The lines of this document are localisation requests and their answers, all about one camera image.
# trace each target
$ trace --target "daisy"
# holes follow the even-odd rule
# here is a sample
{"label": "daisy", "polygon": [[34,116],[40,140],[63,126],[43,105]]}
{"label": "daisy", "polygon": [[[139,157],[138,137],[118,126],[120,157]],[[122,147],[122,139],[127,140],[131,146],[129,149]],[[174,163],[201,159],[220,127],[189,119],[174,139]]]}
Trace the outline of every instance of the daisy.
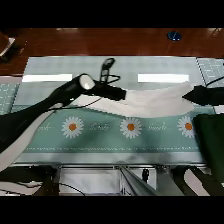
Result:
{"label": "daisy", "polygon": [[140,131],[142,130],[140,121],[135,118],[126,118],[126,120],[121,122],[120,127],[120,131],[123,132],[123,135],[125,135],[126,138],[135,138],[141,134]]}
{"label": "daisy", "polygon": [[63,122],[61,130],[64,132],[63,135],[65,135],[66,138],[70,137],[71,139],[82,133],[83,126],[82,120],[78,117],[69,117],[65,122]]}
{"label": "daisy", "polygon": [[177,127],[179,131],[182,131],[182,135],[185,135],[185,137],[194,138],[194,130],[190,117],[185,116],[179,119]]}

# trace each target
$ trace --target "blue object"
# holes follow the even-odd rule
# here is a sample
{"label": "blue object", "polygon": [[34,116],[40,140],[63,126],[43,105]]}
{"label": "blue object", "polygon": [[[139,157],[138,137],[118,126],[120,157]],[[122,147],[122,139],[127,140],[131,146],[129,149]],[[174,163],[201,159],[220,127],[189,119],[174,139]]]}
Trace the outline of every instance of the blue object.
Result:
{"label": "blue object", "polygon": [[167,34],[168,38],[172,41],[179,41],[181,40],[181,35],[180,33],[176,32],[176,31],[172,31],[172,32],[169,32]]}

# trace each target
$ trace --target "dark green cloth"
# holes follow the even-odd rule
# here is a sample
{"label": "dark green cloth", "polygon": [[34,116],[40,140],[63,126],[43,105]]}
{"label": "dark green cloth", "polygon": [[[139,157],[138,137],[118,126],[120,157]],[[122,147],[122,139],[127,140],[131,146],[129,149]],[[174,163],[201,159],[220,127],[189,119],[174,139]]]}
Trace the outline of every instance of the dark green cloth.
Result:
{"label": "dark green cloth", "polygon": [[199,114],[193,119],[196,140],[212,174],[224,182],[224,114]]}

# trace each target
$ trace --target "white cloth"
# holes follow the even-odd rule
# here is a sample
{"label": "white cloth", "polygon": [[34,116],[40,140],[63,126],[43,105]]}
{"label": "white cloth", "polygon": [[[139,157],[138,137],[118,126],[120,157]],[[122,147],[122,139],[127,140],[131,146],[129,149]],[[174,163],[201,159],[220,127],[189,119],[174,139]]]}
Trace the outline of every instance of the white cloth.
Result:
{"label": "white cloth", "polygon": [[[125,100],[113,101],[102,98],[87,108],[126,117],[153,118],[182,115],[194,109],[190,101],[182,98],[192,89],[189,82],[184,82],[165,89],[126,90]],[[97,99],[98,96],[81,95],[72,104],[84,106]]]}

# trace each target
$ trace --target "wooden floor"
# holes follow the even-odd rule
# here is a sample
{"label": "wooden floor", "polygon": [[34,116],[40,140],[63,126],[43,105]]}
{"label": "wooden floor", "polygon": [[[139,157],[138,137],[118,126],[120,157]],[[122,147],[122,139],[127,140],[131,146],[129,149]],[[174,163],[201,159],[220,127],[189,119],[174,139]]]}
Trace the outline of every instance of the wooden floor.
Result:
{"label": "wooden floor", "polygon": [[[169,31],[182,39],[172,42]],[[65,55],[148,55],[224,58],[222,28],[21,28],[2,30],[20,49],[0,75],[23,74],[28,57]]]}

